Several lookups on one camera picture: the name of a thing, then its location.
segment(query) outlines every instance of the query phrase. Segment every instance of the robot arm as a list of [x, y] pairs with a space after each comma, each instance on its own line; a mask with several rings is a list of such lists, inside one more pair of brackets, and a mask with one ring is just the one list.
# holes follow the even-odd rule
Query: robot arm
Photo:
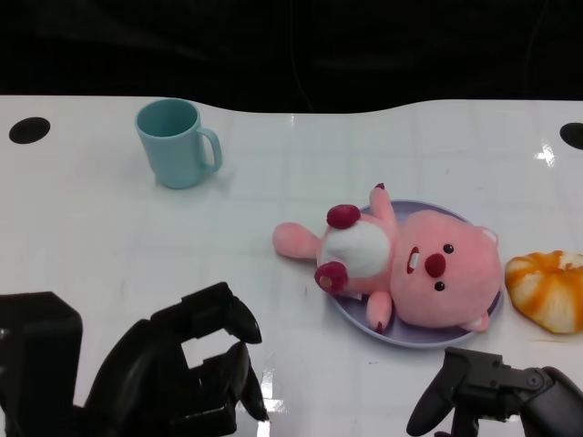
[[[245, 342], [259, 326], [226, 283], [138, 321], [73, 405], [82, 336], [55, 294], [0, 296], [0, 403], [9, 437], [216, 437], [237, 429], [235, 405], [268, 420]], [[240, 341], [190, 369], [181, 343], [224, 329]]]
[[452, 437], [476, 437], [479, 419], [505, 422], [514, 414], [526, 437], [583, 435], [583, 392], [573, 381], [553, 368], [512, 369], [500, 355], [447, 348], [407, 432], [430, 432], [452, 409]]

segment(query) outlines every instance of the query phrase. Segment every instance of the table surface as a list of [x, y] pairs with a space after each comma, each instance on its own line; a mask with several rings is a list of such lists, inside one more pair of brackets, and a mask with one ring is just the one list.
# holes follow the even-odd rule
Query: table surface
[[[583, 249], [583, 151], [560, 128], [583, 103], [434, 101], [369, 114], [247, 114], [199, 105], [225, 165], [187, 190], [157, 186], [134, 129], [153, 98], [0, 97], [0, 293], [52, 290], [79, 311], [84, 339], [76, 402], [138, 319], [225, 280], [253, 311], [250, 346], [271, 423], [238, 411], [238, 436], [405, 436], [443, 350], [412, 351], [349, 323], [316, 288], [314, 267], [278, 258], [271, 232], [316, 233], [338, 203], [393, 199], [457, 212], [500, 237], [503, 262]], [[8, 139], [45, 117], [35, 144]], [[509, 304], [464, 346], [518, 368], [555, 366], [583, 386], [581, 336], [553, 336]], [[191, 366], [234, 342], [219, 332], [184, 346]], [[451, 415], [442, 424], [447, 430]], [[519, 420], [480, 435], [523, 435]]]

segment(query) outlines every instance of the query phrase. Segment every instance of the lavender plate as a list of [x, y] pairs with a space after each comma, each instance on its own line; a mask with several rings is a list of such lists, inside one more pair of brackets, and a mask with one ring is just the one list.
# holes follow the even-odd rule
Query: lavender plate
[[[467, 222], [465, 218], [458, 216], [454, 212], [430, 203], [416, 202], [413, 200], [394, 200], [392, 203], [399, 222], [404, 221], [414, 212], [423, 209], [431, 209]], [[369, 207], [366, 207], [362, 209], [362, 212], [370, 214], [371, 211]], [[360, 301], [351, 298], [335, 297], [332, 298], [332, 302], [344, 317], [352, 322], [357, 328], [379, 340], [397, 346], [416, 349], [443, 348], [461, 341], [467, 341], [476, 335], [476, 332], [467, 332], [457, 327], [435, 330], [420, 328], [405, 323], [399, 319], [399, 316], [396, 314], [393, 315], [392, 320], [389, 322], [389, 327], [386, 332], [384, 334], [379, 334], [378, 332], [371, 330], [368, 326], [368, 322], [366, 321], [365, 300]], [[490, 321], [493, 321], [500, 308], [502, 308], [502, 304], [502, 290], [500, 290], [496, 295], [494, 302], [492, 302], [492, 305], [488, 309]]]

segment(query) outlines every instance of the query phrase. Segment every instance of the bread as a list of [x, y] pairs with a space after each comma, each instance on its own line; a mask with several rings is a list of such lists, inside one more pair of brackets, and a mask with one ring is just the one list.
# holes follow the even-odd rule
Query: bread
[[583, 330], [583, 255], [555, 250], [513, 258], [506, 288], [515, 308], [543, 328]]

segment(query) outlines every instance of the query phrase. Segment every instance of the pink plush toy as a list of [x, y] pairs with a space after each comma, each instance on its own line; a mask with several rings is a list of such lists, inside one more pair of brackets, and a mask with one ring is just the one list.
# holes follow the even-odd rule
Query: pink plush toy
[[398, 225], [384, 185], [370, 196], [372, 216], [354, 205], [328, 211], [321, 239], [297, 223], [283, 223], [273, 231], [273, 246], [286, 257], [316, 259], [316, 283], [332, 294], [368, 294], [366, 317], [377, 331], [391, 319], [391, 266]]
[[497, 236], [425, 210], [399, 227], [384, 185], [370, 196], [372, 216], [353, 205], [330, 209], [321, 239], [296, 223], [273, 232], [287, 257], [316, 259], [316, 283], [332, 294], [368, 294], [366, 317], [378, 332], [393, 310], [426, 328], [486, 330], [487, 309], [502, 283]]
[[496, 234], [435, 211], [419, 211], [399, 231], [391, 291], [399, 317], [426, 328], [488, 327], [502, 284]]

